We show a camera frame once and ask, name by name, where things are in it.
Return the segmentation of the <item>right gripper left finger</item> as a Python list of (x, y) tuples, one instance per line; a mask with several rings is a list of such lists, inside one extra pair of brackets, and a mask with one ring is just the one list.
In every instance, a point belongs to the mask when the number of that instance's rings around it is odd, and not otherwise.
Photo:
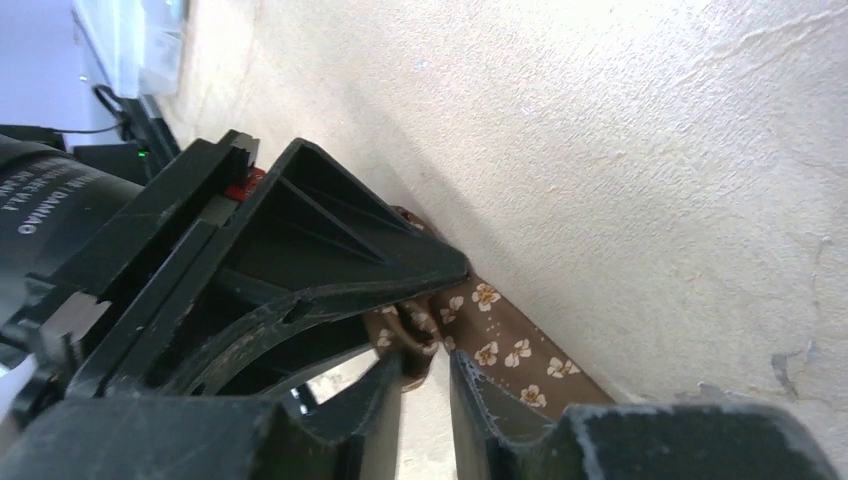
[(296, 479), (393, 479), (402, 358), (378, 360), (359, 380), (301, 417), (291, 441)]

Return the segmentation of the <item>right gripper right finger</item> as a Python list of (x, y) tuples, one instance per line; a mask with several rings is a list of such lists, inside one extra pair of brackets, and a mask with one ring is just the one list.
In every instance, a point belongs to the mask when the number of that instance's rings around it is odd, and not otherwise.
[(562, 479), (545, 437), (554, 423), (507, 393), (462, 352), (449, 355), (450, 407), (460, 479)]

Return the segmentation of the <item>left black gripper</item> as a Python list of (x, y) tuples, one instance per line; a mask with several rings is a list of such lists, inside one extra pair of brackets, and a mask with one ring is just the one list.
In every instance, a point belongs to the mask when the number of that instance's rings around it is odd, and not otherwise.
[[(34, 368), (1, 416), (27, 424), (89, 354), (202, 211), (242, 197), (259, 142), (199, 139), (142, 186), (50, 145), (1, 140), (1, 358)], [(299, 292), (237, 319), (173, 372), (168, 395), (278, 392), (370, 348), (362, 316), (389, 294)]]

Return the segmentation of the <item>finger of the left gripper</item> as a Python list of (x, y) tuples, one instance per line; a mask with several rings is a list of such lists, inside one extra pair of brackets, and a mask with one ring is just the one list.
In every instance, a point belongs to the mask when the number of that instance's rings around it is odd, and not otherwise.
[(413, 226), (318, 145), (296, 139), (215, 230), (105, 391), (168, 395), (181, 362), (287, 295), (386, 293), (395, 305), (457, 285), (467, 273), (461, 252)]

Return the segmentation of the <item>brown floral tie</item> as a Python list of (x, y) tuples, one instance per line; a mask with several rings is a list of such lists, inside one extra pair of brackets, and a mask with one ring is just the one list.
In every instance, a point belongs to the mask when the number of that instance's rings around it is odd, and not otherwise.
[(434, 294), (363, 317), (378, 356), (405, 356), (404, 391), (421, 386), (440, 350), (470, 356), (484, 375), (548, 418), (572, 404), (611, 404), (607, 394), (494, 286), (470, 272)]

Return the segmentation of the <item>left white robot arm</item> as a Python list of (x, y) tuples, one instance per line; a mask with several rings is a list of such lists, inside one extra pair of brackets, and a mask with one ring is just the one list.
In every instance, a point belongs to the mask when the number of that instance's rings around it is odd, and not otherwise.
[(1, 359), (19, 424), (66, 398), (273, 394), (362, 351), (362, 318), (461, 283), (467, 258), (318, 145), (268, 169), (238, 131), (160, 170), (1, 141)]

